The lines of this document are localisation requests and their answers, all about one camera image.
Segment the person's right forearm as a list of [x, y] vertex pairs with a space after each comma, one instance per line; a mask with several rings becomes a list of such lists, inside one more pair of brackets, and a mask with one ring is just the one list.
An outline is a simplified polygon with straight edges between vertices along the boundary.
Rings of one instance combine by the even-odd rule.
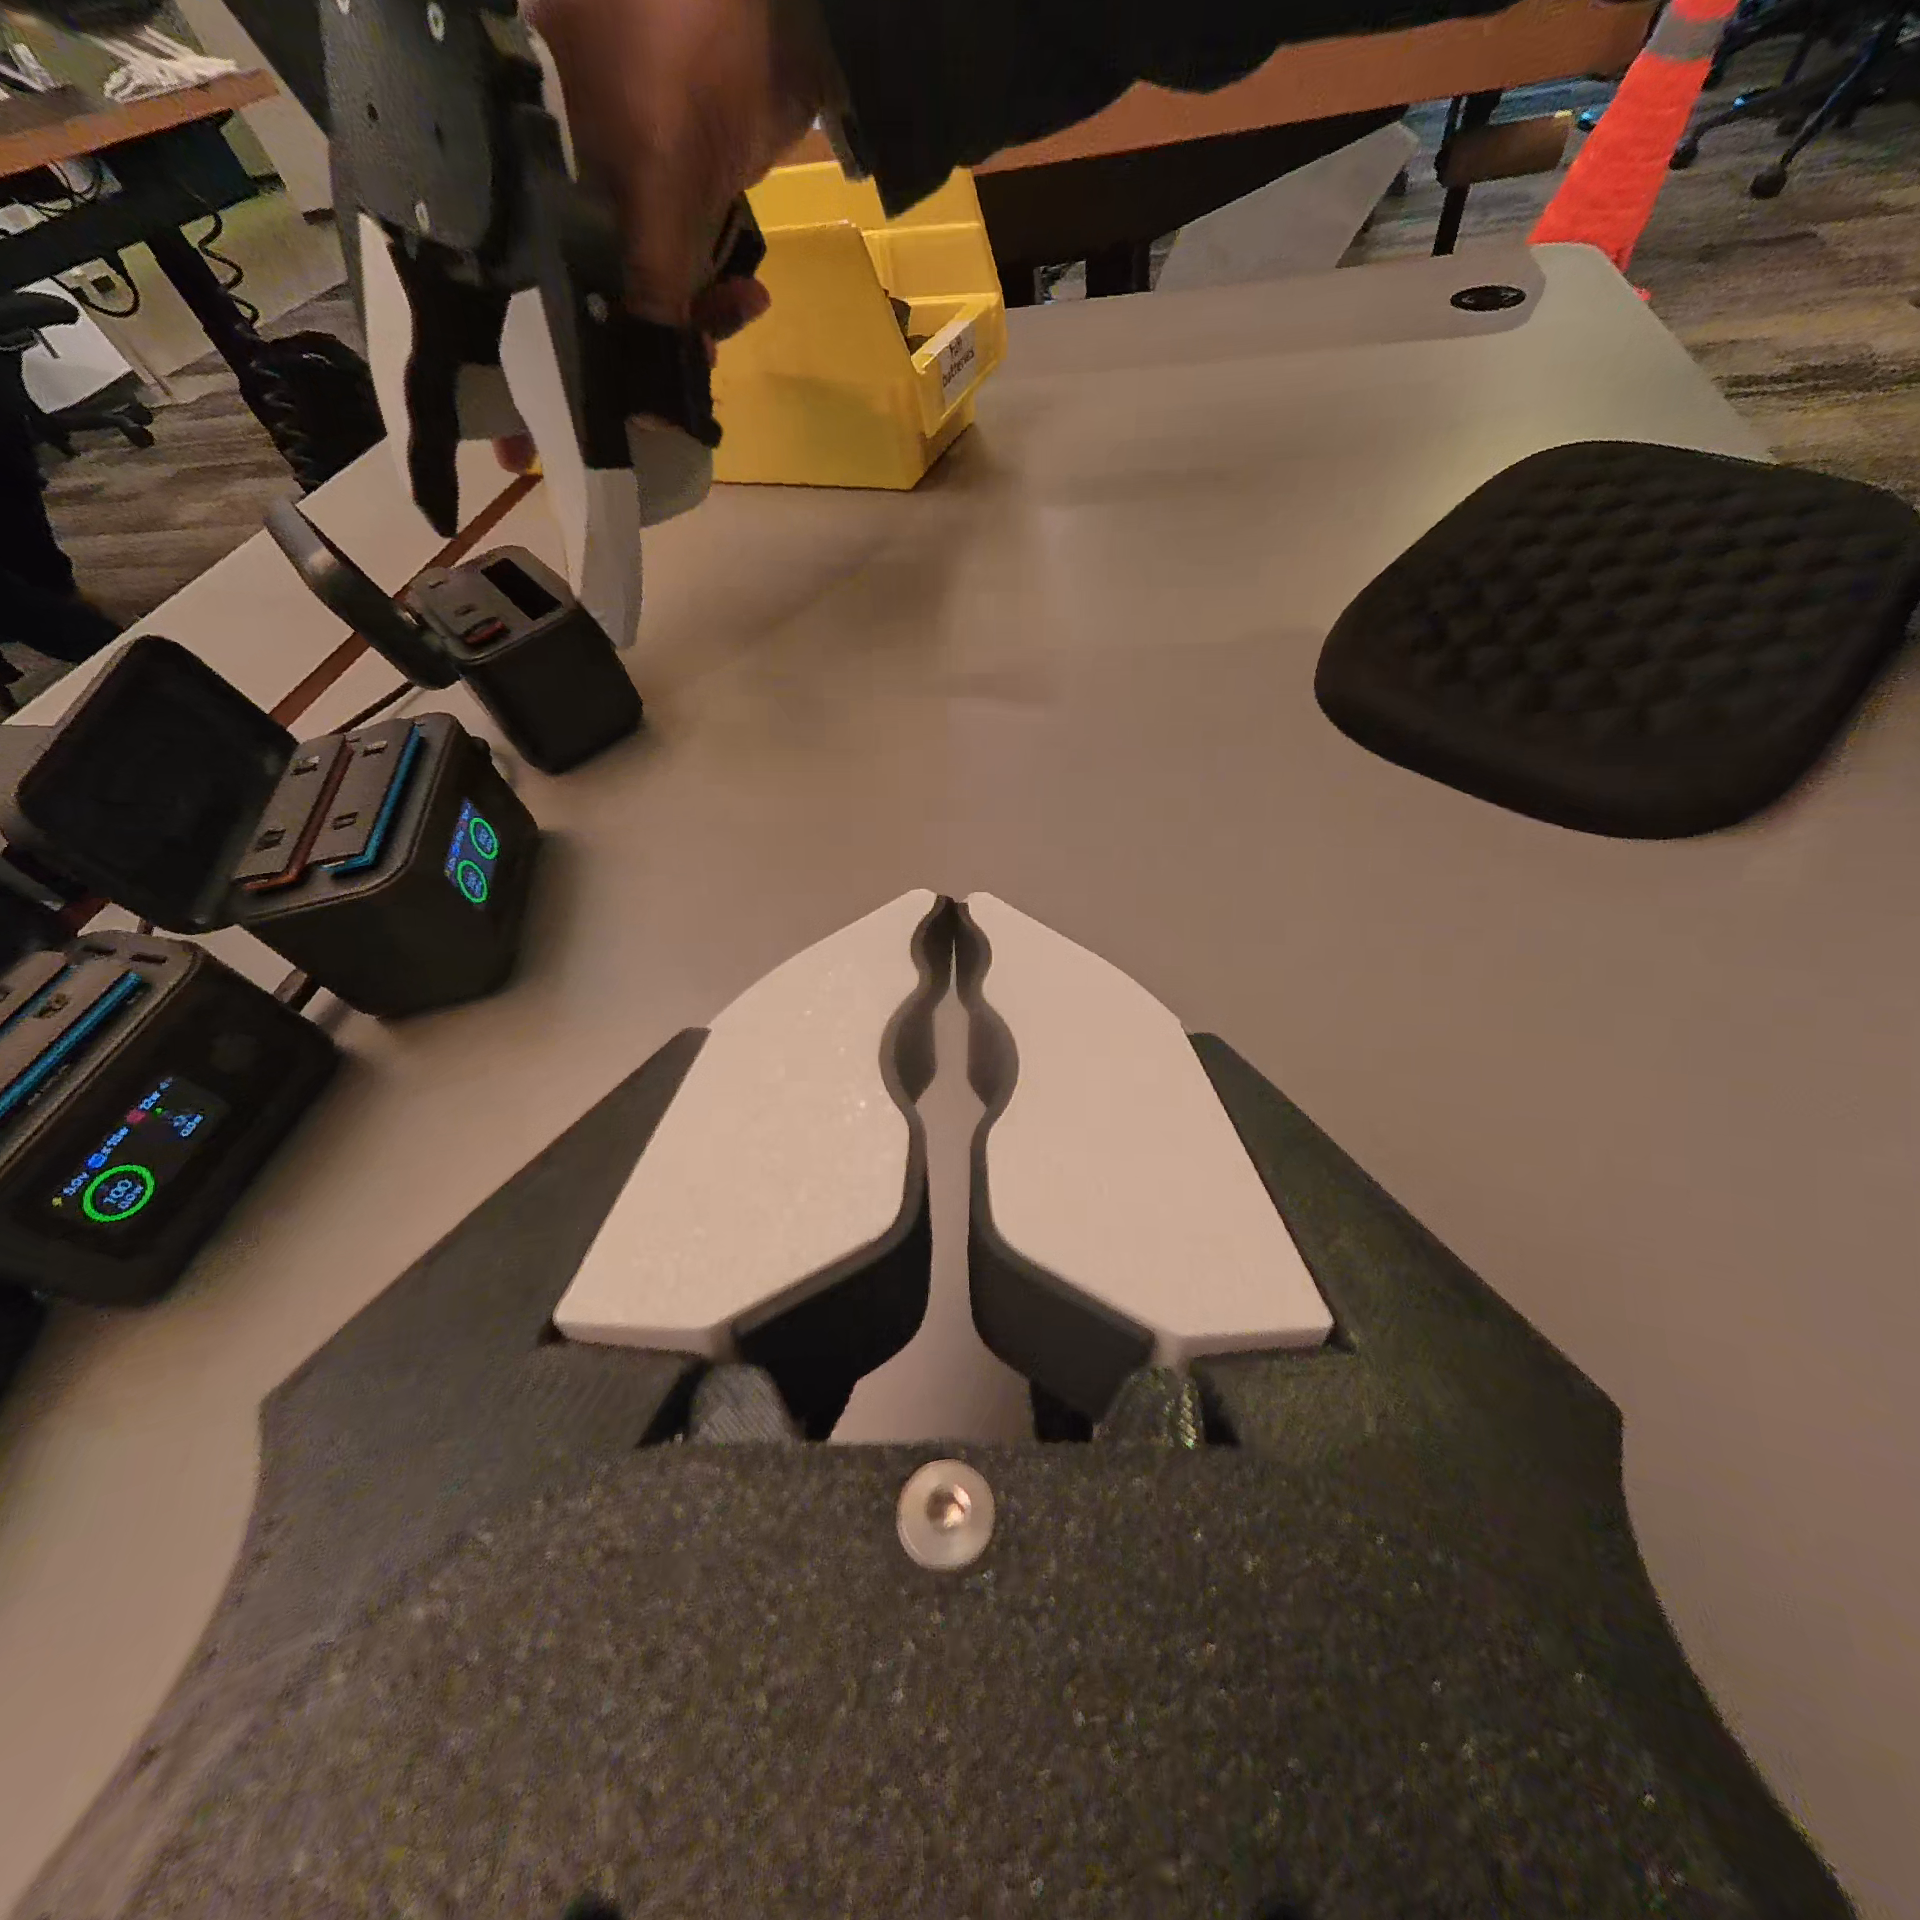
[[825, 1], [824, 139], [889, 212], [1129, 87], [1215, 92], [1278, 48], [1478, 17], [1494, 1]]

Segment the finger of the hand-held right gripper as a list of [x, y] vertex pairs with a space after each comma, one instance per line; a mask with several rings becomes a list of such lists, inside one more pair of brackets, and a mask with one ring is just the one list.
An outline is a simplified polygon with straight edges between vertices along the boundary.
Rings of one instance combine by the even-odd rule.
[[488, 438], [514, 442], [554, 495], [565, 576], [613, 647], [635, 642], [645, 528], [686, 516], [711, 486], [711, 449], [650, 418], [611, 418], [613, 459], [592, 465], [566, 403], [556, 343], [535, 289], [514, 292], [488, 381]]
[[401, 266], [399, 284], [409, 324], [404, 472], [415, 506], [449, 541], [459, 528], [459, 378], [488, 364], [488, 292], [440, 266]]

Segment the wooden desk black legs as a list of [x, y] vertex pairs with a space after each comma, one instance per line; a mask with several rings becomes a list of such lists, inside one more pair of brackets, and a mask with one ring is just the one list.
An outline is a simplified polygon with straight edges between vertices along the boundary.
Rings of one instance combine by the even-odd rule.
[[106, 187], [2, 240], [6, 289], [53, 279], [92, 262], [148, 249], [207, 343], [239, 364], [258, 335], [199, 246], [200, 230], [254, 199], [254, 182], [227, 143], [227, 122], [269, 102], [266, 70], [239, 70], [131, 104], [84, 104], [64, 87], [5, 106], [2, 174], [9, 193], [29, 174], [101, 161]]

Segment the black battery charging case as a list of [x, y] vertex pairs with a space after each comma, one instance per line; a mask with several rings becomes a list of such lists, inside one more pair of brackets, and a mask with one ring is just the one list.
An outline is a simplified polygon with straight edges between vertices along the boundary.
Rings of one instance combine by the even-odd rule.
[[2, 1283], [92, 1309], [162, 1296], [331, 1086], [322, 1024], [183, 939], [92, 934], [16, 958], [2, 1027], [64, 965], [110, 954], [152, 985], [2, 1124]]
[[[232, 879], [306, 742], [380, 721], [431, 729], [395, 882], [326, 904]], [[158, 930], [236, 927], [318, 989], [401, 1019], [500, 989], [516, 968], [540, 829], [488, 745], [443, 712], [297, 738], [165, 637], [133, 637], [53, 724], [5, 724], [5, 855]]]
[[427, 567], [383, 594], [293, 502], [268, 533], [300, 585], [419, 690], [469, 687], [514, 752], [549, 777], [638, 733], [642, 700], [592, 611], [523, 547]]

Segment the brown wooden table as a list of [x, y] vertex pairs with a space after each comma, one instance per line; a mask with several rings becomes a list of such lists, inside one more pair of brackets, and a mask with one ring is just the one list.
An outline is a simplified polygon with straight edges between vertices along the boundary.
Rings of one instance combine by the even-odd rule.
[[1016, 145], [974, 178], [1010, 308], [1044, 267], [1089, 262], [1096, 295], [1145, 285], [1156, 238], [1377, 131], [1406, 106], [1490, 116], [1517, 87], [1612, 75], [1651, 5], [1523, 1], [1380, 36], [1284, 46], [1215, 92], [1129, 87], [1072, 130]]

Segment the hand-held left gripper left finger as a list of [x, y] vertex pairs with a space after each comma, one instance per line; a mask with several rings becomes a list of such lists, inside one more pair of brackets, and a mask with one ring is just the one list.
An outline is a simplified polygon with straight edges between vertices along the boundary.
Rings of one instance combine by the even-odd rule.
[[556, 1304], [566, 1342], [751, 1364], [845, 1411], [919, 1333], [919, 1098], [950, 901], [917, 889], [756, 980], [691, 1062]]

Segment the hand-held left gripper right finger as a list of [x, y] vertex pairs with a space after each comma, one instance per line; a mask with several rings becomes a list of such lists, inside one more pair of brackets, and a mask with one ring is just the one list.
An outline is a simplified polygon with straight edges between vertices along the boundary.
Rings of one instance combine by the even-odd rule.
[[988, 892], [961, 901], [961, 1006], [969, 1301], [1000, 1361], [1100, 1419], [1145, 1369], [1329, 1345], [1334, 1315], [1182, 1019]]

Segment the yellow plastic bin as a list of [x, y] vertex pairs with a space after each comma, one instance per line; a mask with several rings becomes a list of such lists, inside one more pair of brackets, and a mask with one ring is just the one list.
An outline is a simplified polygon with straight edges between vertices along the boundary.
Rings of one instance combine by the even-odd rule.
[[1007, 306], [969, 172], [886, 216], [837, 162], [748, 192], [769, 311], [719, 345], [715, 478], [908, 491], [974, 424], [1007, 355]]

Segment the orange safety cone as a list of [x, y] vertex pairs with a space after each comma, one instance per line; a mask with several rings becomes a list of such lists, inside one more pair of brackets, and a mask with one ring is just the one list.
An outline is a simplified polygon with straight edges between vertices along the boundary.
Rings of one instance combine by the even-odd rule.
[[1527, 235], [1584, 246], [1624, 273], [1737, 1], [1668, 1]]

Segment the black camera battery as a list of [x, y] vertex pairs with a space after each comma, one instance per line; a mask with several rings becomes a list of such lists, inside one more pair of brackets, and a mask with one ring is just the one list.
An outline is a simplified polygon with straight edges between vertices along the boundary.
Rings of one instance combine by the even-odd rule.
[[306, 742], [288, 763], [235, 871], [244, 898], [313, 884], [324, 863], [364, 841], [362, 743], [348, 734]]
[[404, 867], [411, 790], [429, 755], [421, 718], [389, 718], [343, 737], [341, 781], [307, 852], [310, 892], [332, 904], [375, 892]]
[[19, 1121], [149, 985], [127, 960], [92, 954], [29, 992], [2, 1030], [2, 1124]]

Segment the black quilted pad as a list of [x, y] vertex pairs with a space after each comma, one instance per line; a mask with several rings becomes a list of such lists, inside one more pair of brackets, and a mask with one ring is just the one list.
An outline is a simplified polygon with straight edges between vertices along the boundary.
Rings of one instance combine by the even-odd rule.
[[1907, 642], [1900, 495], [1672, 443], [1490, 475], [1336, 616], [1312, 692], [1359, 748], [1557, 829], [1734, 829], [1814, 767]]

